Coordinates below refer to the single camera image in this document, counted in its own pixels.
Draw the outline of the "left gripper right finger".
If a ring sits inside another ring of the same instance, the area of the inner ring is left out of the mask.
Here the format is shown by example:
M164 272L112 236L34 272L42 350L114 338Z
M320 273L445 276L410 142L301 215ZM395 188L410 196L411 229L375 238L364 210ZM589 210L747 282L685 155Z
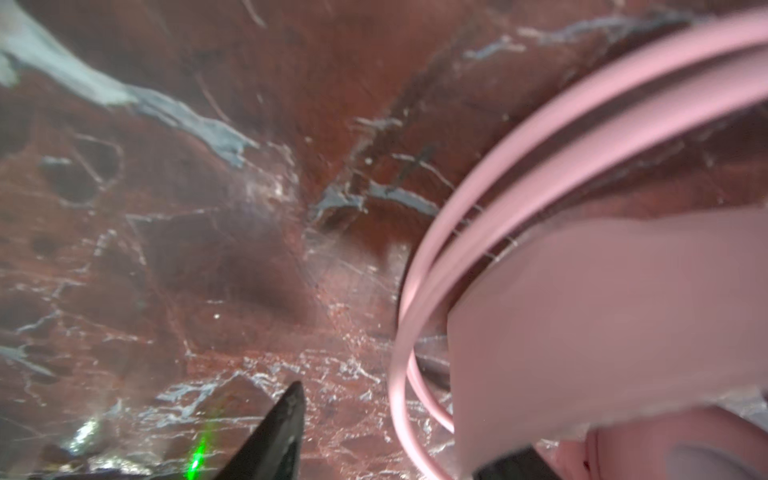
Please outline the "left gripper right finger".
M500 458L473 473L474 480L560 480L532 447Z

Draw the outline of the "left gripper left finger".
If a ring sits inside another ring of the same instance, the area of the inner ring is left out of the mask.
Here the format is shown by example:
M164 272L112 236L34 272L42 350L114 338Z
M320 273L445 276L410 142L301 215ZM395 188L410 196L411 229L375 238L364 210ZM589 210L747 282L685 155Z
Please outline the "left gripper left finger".
M214 479L297 479L305 411L304 389L300 381L295 381Z

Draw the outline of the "pink headphones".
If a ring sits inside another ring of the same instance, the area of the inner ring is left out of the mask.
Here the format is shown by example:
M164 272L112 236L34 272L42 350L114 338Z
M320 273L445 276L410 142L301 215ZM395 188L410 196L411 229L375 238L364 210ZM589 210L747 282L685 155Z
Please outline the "pink headphones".
M414 345L506 234L592 178L767 96L767 10L652 42L510 132L465 178L402 287L388 397L429 479L445 470L409 420L413 390L455 438L461 475L532 446L560 479L763 479L767 433L718 405L767 389L767 212L590 220L505 255L447 318L451 410Z

